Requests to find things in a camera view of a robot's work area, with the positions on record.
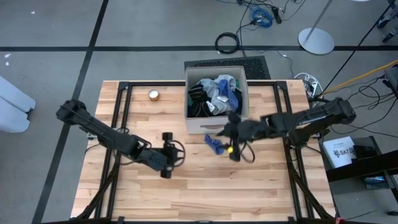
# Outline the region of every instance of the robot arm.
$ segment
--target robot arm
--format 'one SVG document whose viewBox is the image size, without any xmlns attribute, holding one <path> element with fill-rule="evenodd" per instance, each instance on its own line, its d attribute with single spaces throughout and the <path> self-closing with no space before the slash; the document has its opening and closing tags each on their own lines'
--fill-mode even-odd
<svg viewBox="0 0 398 224">
<path fill-rule="evenodd" d="M 231 138 L 231 142 L 253 142 L 266 138 L 289 137 L 289 143 L 295 147 L 302 147 L 310 136 L 326 129 L 332 124 L 349 124 L 356 115 L 350 103 L 341 98 L 326 102 L 324 105 L 301 111 L 298 113 L 279 113 L 261 117 L 260 121 L 241 121 L 236 114 L 230 114 L 228 124 L 219 136 Z M 307 124 L 306 127 L 296 129 L 297 126 Z M 230 158 L 240 161 L 238 144 L 233 145 Z"/>
<path fill-rule="evenodd" d="M 130 160 L 145 164 L 161 171 L 164 178 L 171 177 L 174 167 L 180 166 L 185 159 L 185 151 L 172 144 L 172 133 L 163 133 L 163 148 L 152 148 L 152 144 L 136 135 L 120 133 L 92 117 L 83 102 L 68 100 L 57 111 L 57 118 L 69 125 L 80 125 L 87 133 L 95 134 L 99 143 L 109 149 L 116 149 Z"/>
</svg>

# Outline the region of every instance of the wooden table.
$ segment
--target wooden table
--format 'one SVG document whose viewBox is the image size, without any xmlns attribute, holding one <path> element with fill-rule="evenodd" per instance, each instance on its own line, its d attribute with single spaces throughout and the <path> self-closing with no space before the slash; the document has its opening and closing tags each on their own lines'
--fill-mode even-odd
<svg viewBox="0 0 398 224">
<path fill-rule="evenodd" d="M 287 84 L 293 112 L 308 109 L 302 82 L 287 80 Z M 117 87 L 118 81 L 104 81 L 96 108 L 96 118 L 108 125 L 113 116 Z M 160 92 L 159 101 L 149 101 L 147 94 L 151 89 Z M 130 133 L 150 141 L 154 147 L 161 147 L 162 132 L 173 132 L 174 139 L 184 144 L 187 155 L 184 165 L 173 171 L 171 179 L 160 178 L 158 172 L 142 164 L 121 166 L 113 219 L 124 216 L 126 220 L 147 221 L 286 221 L 287 217 L 294 217 L 282 140 L 254 142 L 254 164 L 235 163 L 229 160 L 227 153 L 217 156 L 204 143 L 202 134 L 187 134 L 183 116 L 184 91 L 184 86 L 136 86 L 132 89 L 127 120 Z M 117 127 L 125 99 L 124 95 Z M 252 119 L 277 111 L 272 87 L 250 86 L 249 101 Z M 89 141 L 88 147 L 94 144 L 97 142 Z M 319 149 L 316 140 L 310 140 L 308 145 Z M 97 146 L 86 153 L 72 217 L 81 213 L 97 192 L 105 152 L 105 148 Z M 321 155 L 307 148 L 302 149 L 302 154 L 309 189 L 334 215 Z M 297 188 L 306 217 L 303 195 Z M 108 195 L 104 197 L 104 202 L 107 201 Z"/>
</svg>

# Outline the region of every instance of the cardboard box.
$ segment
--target cardboard box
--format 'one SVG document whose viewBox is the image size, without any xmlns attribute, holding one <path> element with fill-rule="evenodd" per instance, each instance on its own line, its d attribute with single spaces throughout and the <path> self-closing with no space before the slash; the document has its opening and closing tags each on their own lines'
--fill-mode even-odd
<svg viewBox="0 0 398 224">
<path fill-rule="evenodd" d="M 223 130 L 228 122 L 227 116 L 209 118 L 188 118 L 188 90 L 196 85 L 202 78 L 216 79 L 219 75 L 231 75 L 239 80 L 239 89 L 242 92 L 242 120 L 249 116 L 248 83 L 242 66 L 227 67 L 191 67 L 185 70 L 185 122 L 188 134 L 216 134 Z"/>
</svg>

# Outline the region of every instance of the white cable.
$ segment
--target white cable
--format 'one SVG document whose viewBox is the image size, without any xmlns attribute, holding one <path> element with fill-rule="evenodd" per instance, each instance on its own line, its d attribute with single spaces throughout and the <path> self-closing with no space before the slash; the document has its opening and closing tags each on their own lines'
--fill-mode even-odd
<svg viewBox="0 0 398 224">
<path fill-rule="evenodd" d="M 304 79 L 298 78 L 301 75 L 305 75 Z M 312 75 L 310 75 L 308 73 L 301 72 L 301 73 L 297 74 L 296 76 L 294 76 L 294 78 L 295 79 L 298 78 L 298 79 L 304 80 L 306 82 L 309 82 L 309 84 L 311 84 L 311 86 L 313 87 L 313 92 L 310 92 L 310 88 L 307 88 L 308 91 L 306 90 L 307 96 L 309 96 L 311 98 L 313 98 L 315 96 L 315 93 L 317 92 L 317 88 L 318 87 L 320 89 L 320 92 L 321 93 L 323 92 L 323 88 L 322 88 L 321 84 L 318 82 L 318 80 L 314 76 L 312 76 Z"/>
<path fill-rule="evenodd" d="M 318 80 L 314 76 L 312 76 L 308 73 L 301 72 L 301 73 L 297 74 L 296 76 L 294 76 L 294 78 L 298 78 L 301 75 L 305 75 L 304 79 L 302 79 L 302 78 L 299 78 L 299 79 L 309 82 L 311 84 L 311 86 L 314 87 L 313 92 L 309 93 L 310 97 L 314 96 L 314 94 L 317 92 L 318 87 L 319 87 L 320 91 L 323 92 L 323 88 L 322 88 L 321 84 L 318 82 Z"/>
</svg>

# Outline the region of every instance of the black mat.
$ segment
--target black mat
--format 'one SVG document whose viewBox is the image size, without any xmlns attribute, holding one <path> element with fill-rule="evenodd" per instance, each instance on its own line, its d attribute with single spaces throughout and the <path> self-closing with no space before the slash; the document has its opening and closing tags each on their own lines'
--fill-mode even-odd
<svg viewBox="0 0 398 224">
<path fill-rule="evenodd" d="M 264 56 L 226 58 L 184 62 L 188 67 L 243 66 L 247 80 L 270 80 L 266 58 Z"/>
</svg>

